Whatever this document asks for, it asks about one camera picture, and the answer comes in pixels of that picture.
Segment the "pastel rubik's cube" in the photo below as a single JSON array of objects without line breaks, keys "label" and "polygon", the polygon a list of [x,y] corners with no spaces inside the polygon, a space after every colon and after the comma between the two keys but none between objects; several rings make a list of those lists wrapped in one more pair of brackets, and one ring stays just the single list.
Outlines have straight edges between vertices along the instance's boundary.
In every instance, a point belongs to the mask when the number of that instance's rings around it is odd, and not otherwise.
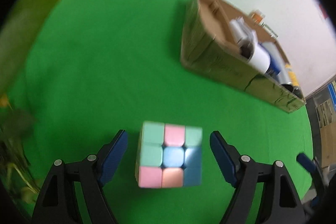
[{"label": "pastel rubik's cube", "polygon": [[202,182],[200,127],[145,121],[138,140],[135,178],[140,188],[181,188]]}]

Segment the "green leafy plant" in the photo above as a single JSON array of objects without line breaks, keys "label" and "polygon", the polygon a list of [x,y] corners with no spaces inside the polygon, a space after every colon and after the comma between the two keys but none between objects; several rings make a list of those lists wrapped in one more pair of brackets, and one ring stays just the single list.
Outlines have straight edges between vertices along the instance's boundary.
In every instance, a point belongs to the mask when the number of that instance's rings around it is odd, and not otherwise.
[{"label": "green leafy plant", "polygon": [[23,141],[32,132],[36,119],[11,104],[1,94],[1,183],[10,201],[32,215],[43,180],[33,175]]}]

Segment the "yellow label bottle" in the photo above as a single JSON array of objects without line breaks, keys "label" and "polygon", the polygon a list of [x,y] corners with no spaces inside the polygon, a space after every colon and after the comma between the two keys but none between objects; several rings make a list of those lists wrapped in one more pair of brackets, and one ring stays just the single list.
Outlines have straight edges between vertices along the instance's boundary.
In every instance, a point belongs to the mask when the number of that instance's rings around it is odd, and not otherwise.
[{"label": "yellow label bottle", "polygon": [[298,83],[298,79],[289,63],[285,64],[286,71],[288,72],[289,78],[291,80],[291,84],[293,86],[293,94],[295,94],[298,98],[303,99],[303,94],[301,87]]}]

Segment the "silver metal cup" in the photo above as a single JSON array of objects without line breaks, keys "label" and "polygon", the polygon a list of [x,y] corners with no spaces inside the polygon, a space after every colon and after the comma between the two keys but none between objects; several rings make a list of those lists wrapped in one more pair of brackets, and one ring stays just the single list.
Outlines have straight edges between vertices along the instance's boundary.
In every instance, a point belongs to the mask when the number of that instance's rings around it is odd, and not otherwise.
[{"label": "silver metal cup", "polygon": [[285,63],[281,57],[275,57],[276,64],[280,72],[277,75],[274,75],[274,79],[278,82],[279,85],[286,88],[289,92],[293,92],[293,84],[288,75],[288,72],[285,68]]}]

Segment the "brown cardboard box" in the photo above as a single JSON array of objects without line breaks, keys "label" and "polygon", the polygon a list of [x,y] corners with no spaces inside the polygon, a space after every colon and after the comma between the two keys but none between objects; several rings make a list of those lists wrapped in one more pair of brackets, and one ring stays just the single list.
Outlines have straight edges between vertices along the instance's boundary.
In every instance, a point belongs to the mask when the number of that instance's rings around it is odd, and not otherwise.
[{"label": "brown cardboard box", "polygon": [[259,42],[274,44],[282,60],[285,63],[289,61],[275,38],[225,0],[187,0],[181,41],[182,65],[287,113],[305,106],[304,98],[296,96],[273,77],[248,64],[229,27],[230,20],[238,17],[242,17],[247,26],[256,31]]}]

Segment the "white striped small box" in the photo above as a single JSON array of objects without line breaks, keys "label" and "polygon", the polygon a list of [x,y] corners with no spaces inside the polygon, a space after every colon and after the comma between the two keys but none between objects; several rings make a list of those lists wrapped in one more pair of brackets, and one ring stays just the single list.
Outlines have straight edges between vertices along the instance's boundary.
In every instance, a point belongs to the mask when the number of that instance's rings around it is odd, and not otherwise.
[{"label": "white striped small box", "polygon": [[272,30],[272,28],[270,28],[270,26],[268,26],[268,24],[262,23],[261,27],[264,28],[264,30],[266,30],[266,32],[268,32],[268,34],[271,36],[271,38],[274,38],[274,39],[278,38],[278,34],[276,34],[276,32],[274,32],[274,30]]}]

